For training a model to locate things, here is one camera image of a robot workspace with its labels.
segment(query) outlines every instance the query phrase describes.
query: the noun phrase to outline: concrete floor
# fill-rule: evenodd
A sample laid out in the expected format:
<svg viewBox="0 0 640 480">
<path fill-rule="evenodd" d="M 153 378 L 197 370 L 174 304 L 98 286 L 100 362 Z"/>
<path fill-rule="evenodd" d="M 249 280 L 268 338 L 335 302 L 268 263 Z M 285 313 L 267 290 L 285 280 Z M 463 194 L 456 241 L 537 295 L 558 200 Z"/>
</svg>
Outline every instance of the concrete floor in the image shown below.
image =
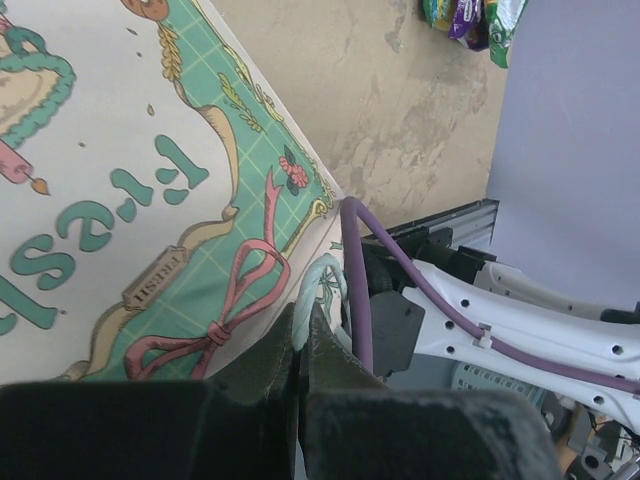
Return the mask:
<svg viewBox="0 0 640 480">
<path fill-rule="evenodd" d="M 347 194 L 387 226 L 484 196 L 506 72 L 418 0 L 212 0 Z"/>
</svg>

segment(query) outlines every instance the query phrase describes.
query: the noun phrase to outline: mounting hole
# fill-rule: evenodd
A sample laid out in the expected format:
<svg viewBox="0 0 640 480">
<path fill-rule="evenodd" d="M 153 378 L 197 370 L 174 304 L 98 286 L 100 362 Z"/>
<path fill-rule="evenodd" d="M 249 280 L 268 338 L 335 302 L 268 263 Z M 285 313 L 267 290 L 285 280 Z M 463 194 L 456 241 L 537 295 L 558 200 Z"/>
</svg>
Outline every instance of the mounting hole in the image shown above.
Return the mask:
<svg viewBox="0 0 640 480">
<path fill-rule="evenodd" d="M 600 462 L 593 455 L 587 455 L 584 457 L 584 464 L 591 470 L 595 470 L 600 466 Z"/>
</svg>

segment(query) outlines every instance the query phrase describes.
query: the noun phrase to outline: green lettering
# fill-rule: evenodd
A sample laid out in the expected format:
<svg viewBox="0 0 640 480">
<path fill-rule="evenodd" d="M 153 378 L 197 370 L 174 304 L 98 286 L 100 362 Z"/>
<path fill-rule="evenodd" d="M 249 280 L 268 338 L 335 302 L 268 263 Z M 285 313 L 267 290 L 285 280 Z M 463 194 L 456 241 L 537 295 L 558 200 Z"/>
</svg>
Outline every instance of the green lettering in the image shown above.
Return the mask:
<svg viewBox="0 0 640 480">
<path fill-rule="evenodd" d="M 126 170 L 116 168 L 111 172 L 111 185 L 127 192 L 131 197 L 143 207 L 151 205 L 153 199 L 153 189 L 145 187 Z M 138 214 L 136 204 L 131 198 L 127 198 L 124 203 L 116 209 L 116 214 L 125 222 L 131 223 Z"/>
<path fill-rule="evenodd" d="M 45 330 L 53 326 L 58 313 L 56 308 L 43 307 L 36 303 L 2 276 L 0 276 L 0 302 L 35 326 Z M 0 317 L 0 335 L 5 335 L 13 330 L 17 321 L 18 318 L 15 313 Z"/>
<path fill-rule="evenodd" d="M 113 214 L 104 205 L 96 202 L 83 201 L 74 203 L 65 209 L 56 220 L 56 231 L 60 238 L 69 236 L 69 225 L 74 220 L 82 221 L 80 232 L 80 250 L 87 253 L 97 252 L 111 241 L 111 233 L 105 232 L 94 235 L 93 223 L 98 222 L 107 230 L 111 230 L 115 223 Z"/>
<path fill-rule="evenodd" d="M 189 195 L 189 190 L 175 190 L 173 188 L 167 188 L 162 194 L 162 198 L 164 198 L 164 201 L 169 205 L 176 206 L 184 202 L 187 195 Z"/>
<path fill-rule="evenodd" d="M 53 248 L 51 235 L 38 235 L 22 244 L 11 257 L 10 267 L 18 275 L 37 275 L 40 290 L 53 290 L 66 282 L 76 269 L 76 262 L 66 253 L 49 253 L 39 257 L 28 257 L 29 250 L 50 252 Z M 57 270 L 57 275 L 45 273 Z"/>
<path fill-rule="evenodd" d="M 167 157 L 178 169 L 187 176 L 189 180 L 189 188 L 194 189 L 200 185 L 208 176 L 209 171 L 205 168 L 198 167 L 191 161 L 180 147 L 166 135 L 158 135 L 156 137 L 156 150 L 163 157 Z"/>
</svg>

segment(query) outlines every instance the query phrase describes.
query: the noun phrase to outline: gray wall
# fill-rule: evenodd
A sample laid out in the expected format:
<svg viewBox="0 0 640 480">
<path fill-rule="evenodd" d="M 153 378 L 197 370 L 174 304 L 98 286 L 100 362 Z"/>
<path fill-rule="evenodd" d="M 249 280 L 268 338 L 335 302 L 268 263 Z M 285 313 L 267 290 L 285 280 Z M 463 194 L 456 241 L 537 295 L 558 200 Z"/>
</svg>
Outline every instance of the gray wall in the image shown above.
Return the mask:
<svg viewBox="0 0 640 480">
<path fill-rule="evenodd" d="M 584 300 L 640 300 L 640 1 L 531 0 L 488 196 L 492 251 Z"/>
</svg>

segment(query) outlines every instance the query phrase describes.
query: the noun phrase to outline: candle illustration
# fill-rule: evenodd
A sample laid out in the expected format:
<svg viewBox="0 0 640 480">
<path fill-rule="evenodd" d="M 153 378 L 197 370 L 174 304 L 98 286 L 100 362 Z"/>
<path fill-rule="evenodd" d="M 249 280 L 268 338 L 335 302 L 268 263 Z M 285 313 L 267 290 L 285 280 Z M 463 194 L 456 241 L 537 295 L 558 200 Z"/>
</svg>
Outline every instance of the candle illustration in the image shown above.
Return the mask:
<svg viewBox="0 0 640 480">
<path fill-rule="evenodd" d="M 46 180 L 34 174 L 34 159 L 25 159 L 20 147 L 50 123 L 75 78 L 65 59 L 47 51 L 41 35 L 0 14 L 0 175 L 11 184 L 50 195 Z"/>
<path fill-rule="evenodd" d="M 50 195 L 47 182 L 42 178 L 33 178 L 33 165 L 2 140 L 0 140 L 0 175 L 15 184 L 31 180 L 31 188 L 35 192 Z"/>
</svg>

